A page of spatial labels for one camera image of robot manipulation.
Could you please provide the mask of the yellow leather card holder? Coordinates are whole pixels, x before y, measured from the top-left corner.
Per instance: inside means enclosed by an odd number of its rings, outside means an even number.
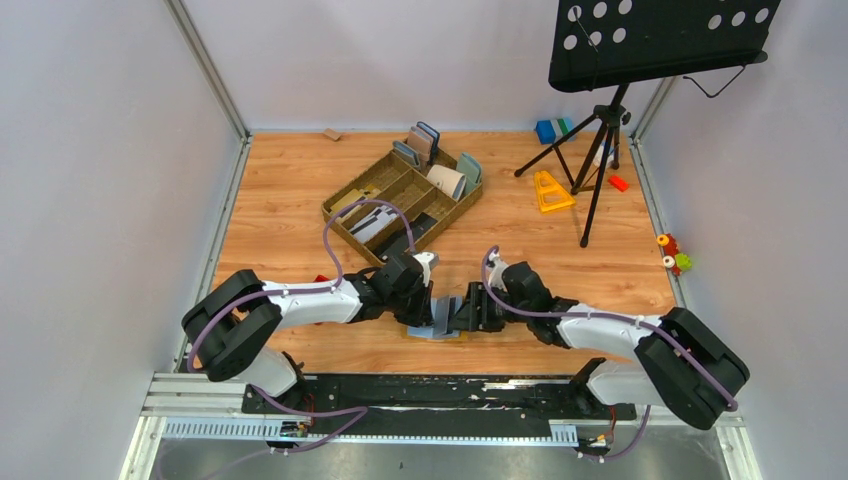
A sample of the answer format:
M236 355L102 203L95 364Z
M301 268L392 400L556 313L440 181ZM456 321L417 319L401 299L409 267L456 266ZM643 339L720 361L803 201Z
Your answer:
M408 327L405 336L423 340L458 340L461 337L460 330L452 330L449 327L451 316L457 313L462 304L462 297L449 295L431 300L432 323L424 327Z

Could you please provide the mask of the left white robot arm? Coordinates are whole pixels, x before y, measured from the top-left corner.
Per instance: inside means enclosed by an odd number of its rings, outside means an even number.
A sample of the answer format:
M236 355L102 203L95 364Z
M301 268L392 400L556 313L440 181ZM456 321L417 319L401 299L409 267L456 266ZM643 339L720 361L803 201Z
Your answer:
M278 330L320 323L358 323L386 312L408 326L431 322L433 252L401 254L337 280L304 284L262 282L240 270L191 308L181 326L207 379L237 379L267 393L283 413L306 400L300 369L289 355L268 347Z

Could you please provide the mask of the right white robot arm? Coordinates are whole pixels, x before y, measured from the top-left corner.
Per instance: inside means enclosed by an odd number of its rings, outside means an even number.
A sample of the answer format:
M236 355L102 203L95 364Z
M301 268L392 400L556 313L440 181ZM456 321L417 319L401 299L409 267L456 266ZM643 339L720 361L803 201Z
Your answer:
M628 315L554 296L526 262L485 262L451 318L456 330L499 332L524 324L545 345L599 355L575 376L571 403L584 417L609 406L662 406L687 425L708 430L738 408L750 371L693 312Z

